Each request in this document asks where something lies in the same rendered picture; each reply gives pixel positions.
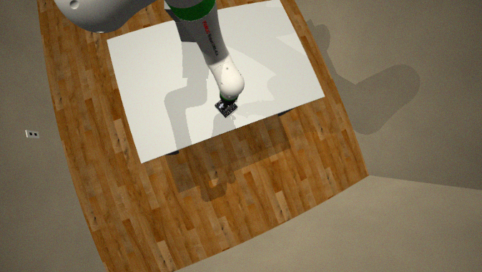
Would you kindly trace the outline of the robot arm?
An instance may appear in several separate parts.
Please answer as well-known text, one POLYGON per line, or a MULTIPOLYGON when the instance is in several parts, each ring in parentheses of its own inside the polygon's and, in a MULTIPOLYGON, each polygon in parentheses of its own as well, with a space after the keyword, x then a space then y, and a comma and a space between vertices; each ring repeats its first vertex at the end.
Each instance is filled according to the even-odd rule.
MULTIPOLYGON (((118 30, 155 0, 54 0, 59 10, 78 27, 94 33, 118 30)), ((225 46, 216 0, 165 0, 197 42, 225 104, 237 102, 245 81, 225 46), (226 95, 226 97, 224 96, 226 95)))

